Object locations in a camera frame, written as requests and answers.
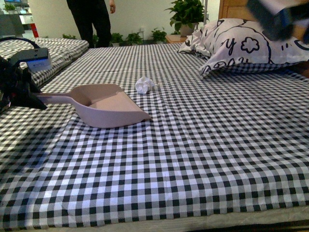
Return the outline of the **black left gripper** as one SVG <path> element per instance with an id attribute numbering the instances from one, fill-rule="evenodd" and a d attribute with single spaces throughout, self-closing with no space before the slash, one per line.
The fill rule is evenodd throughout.
<path id="1" fill-rule="evenodd" d="M 28 68 L 21 69 L 19 64 L 12 65 L 0 57 L 0 112 L 10 106 L 20 106 L 45 110 L 47 106 L 37 98 L 40 88 L 31 82 Z"/>

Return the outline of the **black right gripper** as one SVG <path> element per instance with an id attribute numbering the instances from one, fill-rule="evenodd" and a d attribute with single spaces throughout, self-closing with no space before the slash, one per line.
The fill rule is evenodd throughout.
<path id="1" fill-rule="evenodd" d="M 307 0 L 249 0 L 246 6 L 273 41 L 290 39 L 297 22 L 309 21 Z"/>

